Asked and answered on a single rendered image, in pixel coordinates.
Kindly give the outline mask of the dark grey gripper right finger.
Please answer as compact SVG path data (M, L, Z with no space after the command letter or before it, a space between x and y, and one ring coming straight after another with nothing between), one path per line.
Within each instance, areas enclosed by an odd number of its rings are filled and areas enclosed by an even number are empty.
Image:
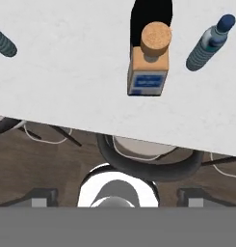
M233 206L228 201L214 198L201 188L179 188L177 190L177 206L180 207L225 207Z

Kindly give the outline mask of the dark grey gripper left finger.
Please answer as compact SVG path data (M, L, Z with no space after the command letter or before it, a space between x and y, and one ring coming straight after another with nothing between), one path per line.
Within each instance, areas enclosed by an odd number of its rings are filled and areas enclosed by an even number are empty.
M54 207L58 205L57 188L33 188L24 196L7 201L0 206Z

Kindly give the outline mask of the white and black round object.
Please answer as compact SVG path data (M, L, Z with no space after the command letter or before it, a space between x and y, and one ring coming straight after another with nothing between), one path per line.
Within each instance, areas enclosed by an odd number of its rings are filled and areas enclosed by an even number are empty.
M78 207L159 207L155 182L134 178L108 163L99 164L83 178Z

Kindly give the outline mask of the orange glass bottle, cork stopper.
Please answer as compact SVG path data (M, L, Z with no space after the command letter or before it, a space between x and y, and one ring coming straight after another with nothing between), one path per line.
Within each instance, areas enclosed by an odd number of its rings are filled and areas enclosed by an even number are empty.
M142 30L139 46L131 50L128 69L129 96L160 96L169 72L170 27L159 21Z

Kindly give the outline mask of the ribbed plastic bottle, blue cap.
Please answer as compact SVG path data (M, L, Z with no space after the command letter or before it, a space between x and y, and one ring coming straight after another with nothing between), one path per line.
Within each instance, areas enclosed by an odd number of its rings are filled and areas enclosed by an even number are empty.
M224 14L216 25L209 27L189 54L186 68L190 71L202 69L225 45L228 33L235 23L236 17L233 14Z

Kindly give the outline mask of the ribbed grey plastic bottle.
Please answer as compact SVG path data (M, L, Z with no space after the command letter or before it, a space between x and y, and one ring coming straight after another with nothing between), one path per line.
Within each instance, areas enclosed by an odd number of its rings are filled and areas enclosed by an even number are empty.
M6 57L13 57L17 53L15 44L0 31L0 53Z

